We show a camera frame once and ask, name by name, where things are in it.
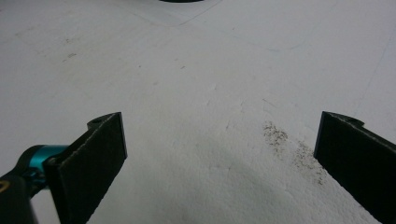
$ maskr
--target white surface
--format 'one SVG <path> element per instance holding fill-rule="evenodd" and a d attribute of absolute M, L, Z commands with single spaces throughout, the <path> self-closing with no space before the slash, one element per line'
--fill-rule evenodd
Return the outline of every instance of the white surface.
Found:
<path fill-rule="evenodd" d="M 395 71 L 391 0 L 1 0 L 0 171 L 121 111 L 90 223 L 377 223 L 311 155 L 323 110 L 396 142 Z"/>

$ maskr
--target black object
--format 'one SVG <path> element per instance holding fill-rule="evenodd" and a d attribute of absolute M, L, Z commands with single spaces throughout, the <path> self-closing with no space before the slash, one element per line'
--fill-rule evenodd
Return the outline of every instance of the black object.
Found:
<path fill-rule="evenodd" d="M 30 198 L 49 186 L 64 223 L 86 223 L 127 158 L 121 113 L 94 119 L 89 130 L 63 152 L 32 167 L 37 152 L 27 149 L 15 168 L 0 178 L 0 223 L 36 223 Z"/>
<path fill-rule="evenodd" d="M 396 146 L 363 122 L 323 112 L 314 157 L 373 217 L 396 223 Z"/>

